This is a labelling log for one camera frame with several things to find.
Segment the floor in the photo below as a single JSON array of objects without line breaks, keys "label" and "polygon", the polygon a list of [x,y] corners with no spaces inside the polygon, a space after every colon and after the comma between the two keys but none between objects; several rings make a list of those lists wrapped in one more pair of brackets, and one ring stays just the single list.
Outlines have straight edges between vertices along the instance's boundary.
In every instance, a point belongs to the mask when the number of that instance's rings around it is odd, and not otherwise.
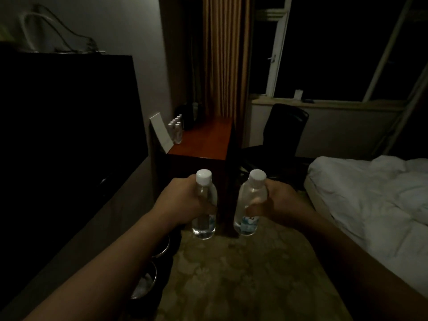
[{"label": "floor", "polygon": [[261,218],[250,237],[182,236],[156,321],[351,320],[297,231]]}]

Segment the bed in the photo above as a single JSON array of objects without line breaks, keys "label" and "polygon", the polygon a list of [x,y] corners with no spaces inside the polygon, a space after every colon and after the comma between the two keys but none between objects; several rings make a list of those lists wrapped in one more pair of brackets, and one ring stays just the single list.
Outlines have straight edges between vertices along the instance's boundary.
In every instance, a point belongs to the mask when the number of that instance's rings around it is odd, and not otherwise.
[{"label": "bed", "polygon": [[305,189],[316,211],[428,297],[428,160],[321,156]]}]

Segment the bottle base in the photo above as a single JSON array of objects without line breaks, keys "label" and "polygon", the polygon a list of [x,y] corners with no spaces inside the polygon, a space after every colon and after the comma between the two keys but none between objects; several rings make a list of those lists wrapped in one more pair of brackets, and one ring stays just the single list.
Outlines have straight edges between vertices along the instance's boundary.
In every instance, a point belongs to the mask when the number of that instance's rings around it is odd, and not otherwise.
[{"label": "bottle base", "polygon": [[193,231],[193,234],[195,235],[195,237],[197,237],[198,239],[208,240],[208,239],[212,238],[212,236],[214,235],[215,228],[211,232],[209,232],[209,231],[198,231],[198,230],[195,230],[194,228],[192,229],[192,231]]},{"label": "bottle base", "polygon": [[240,224],[238,224],[237,222],[233,222],[233,228],[235,229],[236,232],[238,232],[238,234],[245,235],[245,236],[253,235],[257,231],[257,227],[252,232],[242,231]]}]

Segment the chair backrest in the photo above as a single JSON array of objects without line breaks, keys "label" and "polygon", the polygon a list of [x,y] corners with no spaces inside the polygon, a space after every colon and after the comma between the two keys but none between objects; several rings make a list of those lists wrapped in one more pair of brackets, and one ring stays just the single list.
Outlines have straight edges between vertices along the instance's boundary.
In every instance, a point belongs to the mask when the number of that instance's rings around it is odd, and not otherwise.
[{"label": "chair backrest", "polygon": [[298,107],[274,104],[263,131],[263,147],[278,159],[293,157],[308,118]]}]

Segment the person's left arm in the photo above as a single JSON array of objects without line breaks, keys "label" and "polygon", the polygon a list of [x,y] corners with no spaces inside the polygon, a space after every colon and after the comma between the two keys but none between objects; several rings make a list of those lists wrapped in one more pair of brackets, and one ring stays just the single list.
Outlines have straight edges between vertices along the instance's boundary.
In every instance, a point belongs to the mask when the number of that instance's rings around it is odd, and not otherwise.
[{"label": "person's left arm", "polygon": [[160,240],[180,224],[215,213],[213,206],[196,196],[195,183],[195,175],[173,179],[150,212],[57,288],[25,321],[108,320],[117,316]]}]

